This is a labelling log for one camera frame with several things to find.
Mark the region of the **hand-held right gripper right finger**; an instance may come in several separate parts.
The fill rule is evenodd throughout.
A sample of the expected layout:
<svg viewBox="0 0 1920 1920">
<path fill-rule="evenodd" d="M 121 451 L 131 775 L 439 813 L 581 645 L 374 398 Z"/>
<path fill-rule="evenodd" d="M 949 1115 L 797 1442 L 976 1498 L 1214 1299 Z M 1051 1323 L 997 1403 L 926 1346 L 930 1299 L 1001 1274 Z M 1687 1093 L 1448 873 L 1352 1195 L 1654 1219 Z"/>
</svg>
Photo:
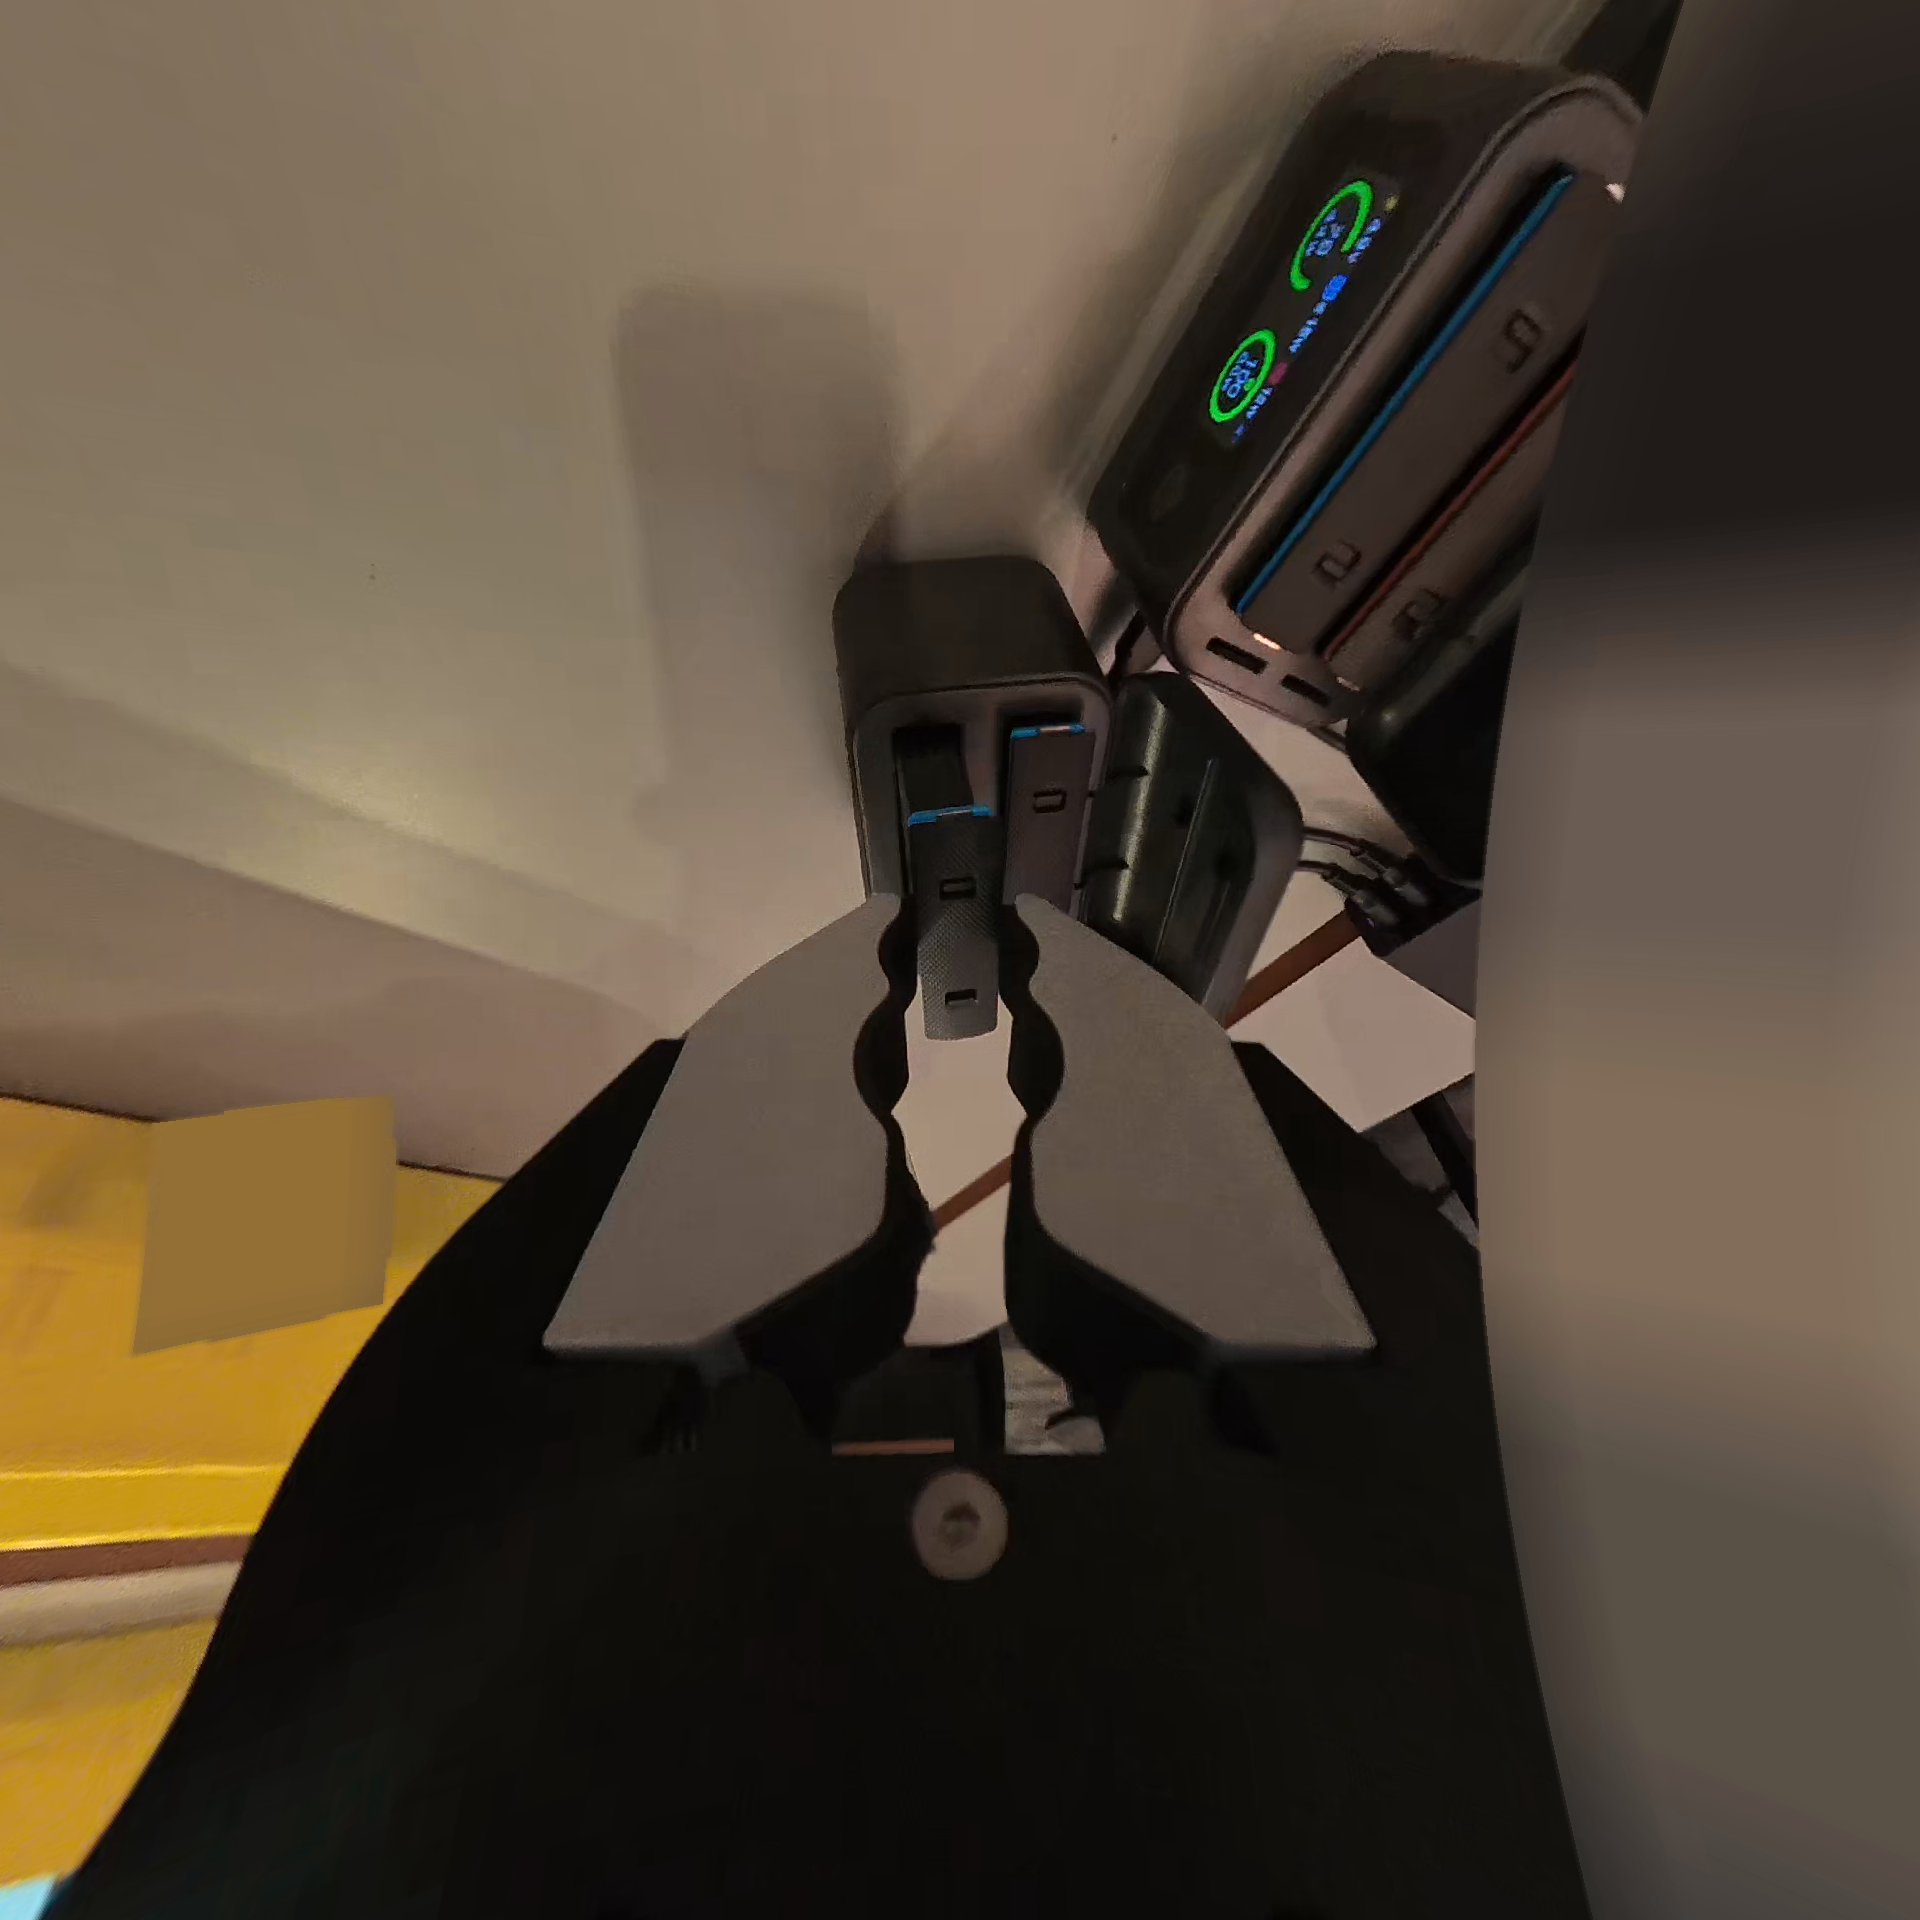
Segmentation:
<svg viewBox="0 0 1920 1920">
<path fill-rule="evenodd" d="M 1376 1353 L 1360 1297 L 1227 1030 L 1039 895 L 1001 920 L 1011 1329 L 1091 1410 L 1151 1373 Z"/>
</svg>

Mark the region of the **blue striped black battery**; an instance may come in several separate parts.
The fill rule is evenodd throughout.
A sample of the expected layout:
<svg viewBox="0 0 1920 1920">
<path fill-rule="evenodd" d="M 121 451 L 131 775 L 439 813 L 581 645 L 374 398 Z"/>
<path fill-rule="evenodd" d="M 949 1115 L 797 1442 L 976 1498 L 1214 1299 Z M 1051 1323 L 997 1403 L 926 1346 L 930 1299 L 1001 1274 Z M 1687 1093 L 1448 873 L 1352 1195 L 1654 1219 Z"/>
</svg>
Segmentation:
<svg viewBox="0 0 1920 1920">
<path fill-rule="evenodd" d="M 1571 355 L 1615 198 L 1549 176 L 1231 593 L 1255 655 L 1310 655 Z"/>
<path fill-rule="evenodd" d="M 923 1035 L 931 1042 L 985 1037 L 998 1019 L 1001 822 L 976 803 L 914 807 L 902 848 Z"/>
<path fill-rule="evenodd" d="M 1001 808 L 1005 903 L 1038 895 L 1072 912 L 1091 746 L 1091 733 L 1080 722 L 1035 722 L 1007 733 Z"/>
</svg>

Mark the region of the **black battery charger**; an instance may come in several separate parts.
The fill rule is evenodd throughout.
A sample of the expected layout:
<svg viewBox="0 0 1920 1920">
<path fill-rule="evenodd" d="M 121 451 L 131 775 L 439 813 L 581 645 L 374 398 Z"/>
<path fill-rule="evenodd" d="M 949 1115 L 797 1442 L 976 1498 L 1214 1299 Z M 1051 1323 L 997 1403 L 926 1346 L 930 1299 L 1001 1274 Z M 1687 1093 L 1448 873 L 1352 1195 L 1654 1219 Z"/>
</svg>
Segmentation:
<svg viewBox="0 0 1920 1920">
<path fill-rule="evenodd" d="M 1304 819 L 1198 686 L 1147 672 L 1112 688 L 1064 591 L 1027 558 L 864 566 L 834 599 L 831 639 L 870 893 L 911 905 L 914 807 L 985 807 L 1003 831 L 1007 733 L 1080 722 L 1095 746 L 1067 915 L 1231 1019 Z"/>
<path fill-rule="evenodd" d="M 1483 885 L 1530 547 L 1641 136 L 1615 81 L 1385 51 L 1310 107 L 1097 477 L 1088 515 L 1166 659 L 1341 729 L 1416 855 Z M 1571 355 L 1310 655 L 1258 659 L 1231 593 L 1539 185 L 1615 198 Z"/>
</svg>

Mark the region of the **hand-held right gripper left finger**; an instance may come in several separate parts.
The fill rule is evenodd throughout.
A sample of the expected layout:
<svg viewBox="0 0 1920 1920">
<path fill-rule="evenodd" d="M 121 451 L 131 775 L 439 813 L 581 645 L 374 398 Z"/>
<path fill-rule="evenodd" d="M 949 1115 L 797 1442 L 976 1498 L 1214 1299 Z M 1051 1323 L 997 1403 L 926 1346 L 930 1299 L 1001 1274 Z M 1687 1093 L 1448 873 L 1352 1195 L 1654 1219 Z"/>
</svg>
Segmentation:
<svg viewBox="0 0 1920 1920">
<path fill-rule="evenodd" d="M 686 1033 L 544 1353 L 766 1370 L 809 1419 L 898 1353 L 935 1239 L 896 1119 L 914 931 L 872 893 Z"/>
</svg>

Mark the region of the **yellow plastic bin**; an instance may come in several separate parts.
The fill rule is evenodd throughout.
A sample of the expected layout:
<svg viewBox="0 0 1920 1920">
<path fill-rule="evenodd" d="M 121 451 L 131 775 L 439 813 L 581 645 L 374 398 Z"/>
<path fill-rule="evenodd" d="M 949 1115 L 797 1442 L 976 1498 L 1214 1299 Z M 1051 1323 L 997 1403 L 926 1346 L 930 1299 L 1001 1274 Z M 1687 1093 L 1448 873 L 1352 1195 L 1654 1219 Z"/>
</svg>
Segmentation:
<svg viewBox="0 0 1920 1920">
<path fill-rule="evenodd" d="M 131 1355 L 147 1123 L 5 1098 L 5 1552 L 245 1541 L 347 1359 L 493 1187 L 403 1166 L 377 1304 Z M 174 1721 L 210 1629 L 5 1647 L 6 1888 L 80 1865 Z"/>
</svg>

